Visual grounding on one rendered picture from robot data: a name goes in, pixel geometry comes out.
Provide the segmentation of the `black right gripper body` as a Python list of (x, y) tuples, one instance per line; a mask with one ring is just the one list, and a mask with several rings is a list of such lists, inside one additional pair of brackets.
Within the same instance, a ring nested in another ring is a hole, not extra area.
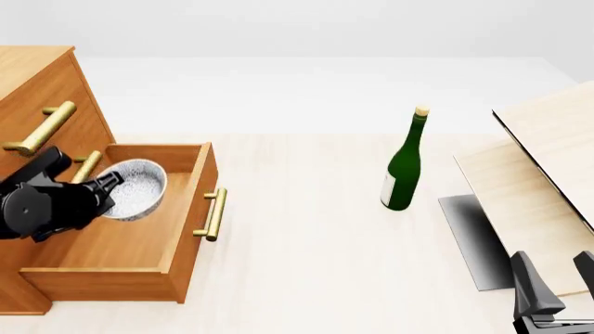
[(515, 314), (517, 334), (594, 334), (594, 319), (556, 319), (551, 314)]

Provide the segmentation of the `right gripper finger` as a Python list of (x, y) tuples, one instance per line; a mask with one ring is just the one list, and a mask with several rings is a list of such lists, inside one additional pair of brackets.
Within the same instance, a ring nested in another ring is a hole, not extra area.
[(510, 257), (510, 266), (515, 288), (515, 319), (534, 315), (554, 316), (566, 308), (538, 274), (526, 252), (515, 252)]
[(573, 258), (575, 267), (585, 283), (594, 283), (594, 253), (583, 250)]

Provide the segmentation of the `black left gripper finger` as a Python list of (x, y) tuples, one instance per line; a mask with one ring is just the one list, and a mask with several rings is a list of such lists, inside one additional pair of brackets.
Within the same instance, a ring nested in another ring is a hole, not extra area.
[(114, 188), (123, 184), (124, 180), (119, 172), (108, 172), (96, 177), (95, 182), (101, 193), (108, 196)]

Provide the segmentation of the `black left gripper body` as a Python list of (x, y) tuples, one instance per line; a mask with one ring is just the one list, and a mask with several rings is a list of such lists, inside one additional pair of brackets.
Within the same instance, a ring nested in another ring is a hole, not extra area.
[(99, 183), (82, 183), (78, 185), (84, 194), (83, 217), (87, 223), (92, 222), (115, 206), (110, 196), (116, 185), (100, 185)]

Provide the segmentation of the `black patterned bowl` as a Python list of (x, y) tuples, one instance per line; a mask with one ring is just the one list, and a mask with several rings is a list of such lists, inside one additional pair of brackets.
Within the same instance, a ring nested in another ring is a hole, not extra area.
[(103, 217), (132, 222), (149, 216), (161, 204), (168, 180), (158, 163), (146, 159), (121, 161), (97, 177), (109, 172), (117, 172), (123, 183), (110, 192), (114, 205), (103, 213)]

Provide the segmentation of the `open wooden drawer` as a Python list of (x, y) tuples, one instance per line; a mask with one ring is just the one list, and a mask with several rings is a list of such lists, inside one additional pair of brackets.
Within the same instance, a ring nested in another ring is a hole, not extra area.
[(218, 171), (212, 144), (110, 144), (99, 164), (146, 159), (167, 173), (159, 207), (143, 219), (101, 217), (37, 244), (19, 274), (52, 301), (186, 299)]

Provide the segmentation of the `wooden cabinet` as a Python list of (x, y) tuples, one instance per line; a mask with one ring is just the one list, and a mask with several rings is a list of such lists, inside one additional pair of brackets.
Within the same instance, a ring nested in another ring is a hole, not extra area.
[[(68, 58), (78, 71), (96, 108), (97, 115), (114, 143), (112, 132), (73, 50), (73, 46), (0, 45), (0, 100), (9, 96), (41, 71)], [(19, 167), (12, 170), (0, 169), (0, 180), (8, 177)], [(78, 235), (78, 231), (71, 230), (39, 244), (29, 238), (0, 240), (0, 315), (43, 315), (50, 310), (52, 302), (36, 286), (25, 280), (19, 274), (19, 270), (23, 267), (34, 266), (38, 255), (56, 255), (60, 251), (66, 250)]]

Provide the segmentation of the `pale wooden rack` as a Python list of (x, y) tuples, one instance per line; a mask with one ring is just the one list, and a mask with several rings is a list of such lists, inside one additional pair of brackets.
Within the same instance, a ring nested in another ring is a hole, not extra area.
[(588, 292), (572, 259), (594, 253), (594, 80), (492, 114), (509, 137), (458, 167), (507, 253), (559, 297)]

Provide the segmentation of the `green wine bottle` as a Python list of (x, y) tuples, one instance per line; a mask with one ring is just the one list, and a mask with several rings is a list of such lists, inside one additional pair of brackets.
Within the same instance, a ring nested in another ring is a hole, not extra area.
[(415, 107), (407, 138), (391, 158), (381, 187), (380, 200), (391, 211), (410, 205), (420, 180), (420, 140), (430, 108)]

